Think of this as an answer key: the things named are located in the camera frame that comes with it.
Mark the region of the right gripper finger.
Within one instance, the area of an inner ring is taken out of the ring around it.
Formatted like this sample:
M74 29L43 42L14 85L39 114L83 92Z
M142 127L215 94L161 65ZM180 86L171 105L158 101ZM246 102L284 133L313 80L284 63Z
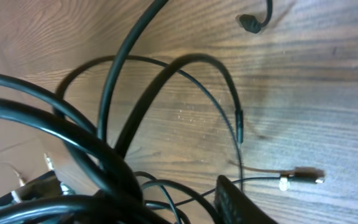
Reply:
M224 223L277 224L223 175L216 182L214 206Z

